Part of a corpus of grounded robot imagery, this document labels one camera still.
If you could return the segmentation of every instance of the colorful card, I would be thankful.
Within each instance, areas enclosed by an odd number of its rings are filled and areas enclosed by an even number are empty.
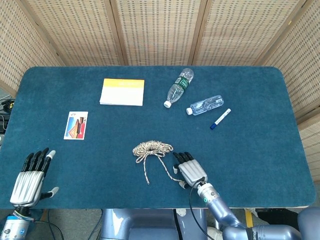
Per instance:
[[[100,104],[142,106],[145,80],[105,78]]]
[[[70,111],[66,122],[64,138],[66,140],[83,140],[87,126],[87,111]]]

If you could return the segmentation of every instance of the card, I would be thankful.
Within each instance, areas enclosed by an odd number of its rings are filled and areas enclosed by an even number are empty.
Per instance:
[[[64,138],[66,140],[83,140],[87,126],[87,111],[70,111],[66,122]]]

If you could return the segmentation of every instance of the yellow object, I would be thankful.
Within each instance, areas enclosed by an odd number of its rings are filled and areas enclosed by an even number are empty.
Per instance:
[[[104,87],[143,88],[144,84],[145,84],[145,80],[139,80],[139,79],[105,78],[103,81]]]
[[[248,210],[245,211],[245,221],[247,228],[252,228],[254,226],[253,220],[252,220],[252,214]]]

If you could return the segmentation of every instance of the cable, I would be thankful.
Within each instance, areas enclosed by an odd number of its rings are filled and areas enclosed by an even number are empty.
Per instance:
[[[48,222],[48,221],[35,221],[35,223],[37,223],[37,224],[49,224],[49,226],[51,226],[51,225],[54,226],[55,229],[57,229],[58,232],[60,233],[61,240],[65,240],[64,235],[62,234],[62,231],[61,231],[60,228],[59,228],[57,225],[55,225],[54,223]]]
[[[182,232],[180,229],[180,224],[179,224],[178,216],[177,216],[177,209],[175,209],[175,208],[173,209],[173,216],[174,216],[175,227],[178,232],[179,240],[183,240]]]
[[[100,223],[100,221],[101,221],[101,219],[102,219],[102,214],[103,214],[103,213],[104,213],[104,211],[101,209],[101,216],[100,216],[98,222],[96,223],[94,229],[93,229],[92,232],[90,233],[90,235],[89,235],[89,237],[88,237],[88,240],[90,240],[90,238],[91,238],[92,235],[94,234],[96,228],[98,227],[98,225],[99,225],[99,223]]]
[[[5,127],[5,117],[0,115],[2,117],[2,127],[4,130],[7,130],[7,128]]]
[[[22,215],[21,213],[19,213],[19,212],[17,211],[17,209],[15,209],[15,210],[13,211],[12,215],[16,216],[16,217],[19,218],[19,219],[28,221],[28,222],[32,222],[32,223],[33,223],[33,222],[35,221],[34,218],[32,218],[32,217],[30,217],[30,216],[24,216],[24,215]]]
[[[195,223],[198,225],[198,227],[200,228],[200,230],[201,230],[209,239],[214,240],[214,239],[213,239],[211,236],[209,236],[209,234],[200,226],[198,220],[196,219],[196,216],[195,216],[195,214],[194,214],[194,211],[193,211],[193,209],[192,209],[192,204],[191,204],[191,194],[192,194],[192,190],[194,189],[194,186],[195,186],[197,183],[202,182],[203,180],[204,180],[204,178],[201,178],[201,179],[199,179],[198,181],[196,181],[196,182],[192,185],[191,190],[190,190],[190,195],[189,195],[189,206],[190,206],[190,210],[191,210],[192,216],[193,216],[193,218],[194,218],[194,220],[195,220]]]
[[[51,222],[50,222],[50,209],[48,209],[48,223],[49,223],[49,228],[50,228],[50,232],[52,234],[53,240],[56,240],[56,237],[55,237],[54,231],[52,230]]]
[[[95,240],[99,240],[100,239],[100,235],[101,235],[101,227],[100,227],[100,230],[99,230],[98,235],[96,236]]]
[[[3,98],[0,98],[0,101],[3,99],[6,99],[7,97],[10,97],[10,95],[4,96]]]

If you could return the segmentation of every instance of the white twisted rope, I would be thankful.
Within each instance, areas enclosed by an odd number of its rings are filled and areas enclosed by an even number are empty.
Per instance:
[[[173,149],[174,148],[170,144],[162,143],[160,141],[147,141],[147,142],[140,143],[138,146],[136,146],[132,150],[133,155],[138,157],[135,160],[135,162],[137,164],[139,164],[143,161],[144,176],[145,176],[145,180],[148,183],[148,185],[150,184],[150,182],[149,182],[149,179],[147,176],[146,159],[149,155],[156,155],[158,157],[159,161],[162,163],[164,170],[166,171],[166,174],[168,174],[168,176],[171,180],[176,181],[176,182],[183,182],[183,181],[176,179],[170,175],[165,163],[161,159],[166,155],[166,153],[169,153]]]

